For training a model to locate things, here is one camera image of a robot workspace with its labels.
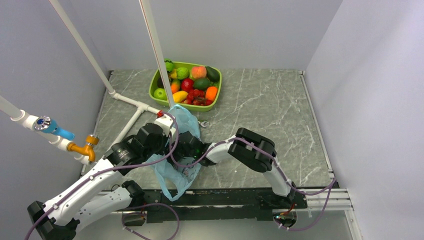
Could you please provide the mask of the light blue plastic bag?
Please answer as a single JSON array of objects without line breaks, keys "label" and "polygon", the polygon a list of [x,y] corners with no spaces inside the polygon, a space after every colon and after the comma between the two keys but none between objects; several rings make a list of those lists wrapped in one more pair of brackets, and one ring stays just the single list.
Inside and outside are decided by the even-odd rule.
[{"label": "light blue plastic bag", "polygon": [[[181,105],[174,105],[168,111],[176,119],[180,134],[190,132],[200,138],[198,119]],[[191,167],[172,166],[172,161],[162,160],[150,166],[153,169],[165,197],[174,202],[192,185],[199,174],[201,165]]]}]

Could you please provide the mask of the green fake lime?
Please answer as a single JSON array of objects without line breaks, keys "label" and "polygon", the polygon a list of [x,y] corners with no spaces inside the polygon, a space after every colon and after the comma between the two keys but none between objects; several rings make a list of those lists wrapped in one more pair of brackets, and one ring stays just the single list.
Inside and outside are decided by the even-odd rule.
[{"label": "green fake lime", "polygon": [[210,86],[211,86],[211,81],[206,77],[196,79],[193,83],[193,88],[196,90],[201,90],[201,91],[205,91]]}]

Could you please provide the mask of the fake peach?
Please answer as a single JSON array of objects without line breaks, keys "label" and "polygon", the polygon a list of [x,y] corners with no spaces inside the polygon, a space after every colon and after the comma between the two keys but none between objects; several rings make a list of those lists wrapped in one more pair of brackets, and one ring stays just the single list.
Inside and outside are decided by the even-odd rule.
[{"label": "fake peach", "polygon": [[207,69],[205,66],[193,66],[191,68],[191,78],[193,80],[197,80],[197,79],[201,79],[201,78],[205,78],[207,76]]}]

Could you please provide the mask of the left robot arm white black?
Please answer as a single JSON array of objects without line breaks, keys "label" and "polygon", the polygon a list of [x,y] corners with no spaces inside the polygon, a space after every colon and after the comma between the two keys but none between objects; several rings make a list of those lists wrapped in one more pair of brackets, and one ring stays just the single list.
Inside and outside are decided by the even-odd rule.
[{"label": "left robot arm white black", "polygon": [[145,193],[133,180],[99,197],[109,184],[131,170],[149,166],[147,160],[161,153],[169,136],[175,135],[172,121],[157,119],[141,127],[137,134],[115,143],[97,164],[77,182],[56,197],[34,201],[27,208],[32,226],[29,239],[37,231],[43,240],[72,240],[77,233],[108,214],[122,209],[137,210],[145,204]]}]

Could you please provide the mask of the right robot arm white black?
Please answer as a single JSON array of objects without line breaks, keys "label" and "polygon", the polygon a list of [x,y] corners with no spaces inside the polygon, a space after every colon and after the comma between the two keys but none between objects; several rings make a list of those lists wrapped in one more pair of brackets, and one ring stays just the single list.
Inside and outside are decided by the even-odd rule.
[{"label": "right robot arm white black", "polygon": [[219,142],[203,142],[186,131],[180,133],[178,141],[168,147],[175,147],[172,155],[167,158],[172,166],[183,166],[183,159],[193,158],[195,162],[208,167],[232,157],[250,170],[263,174],[271,186],[274,206],[287,208],[295,201],[293,188],[296,185],[279,166],[275,143],[244,127],[239,128],[229,139]]}]

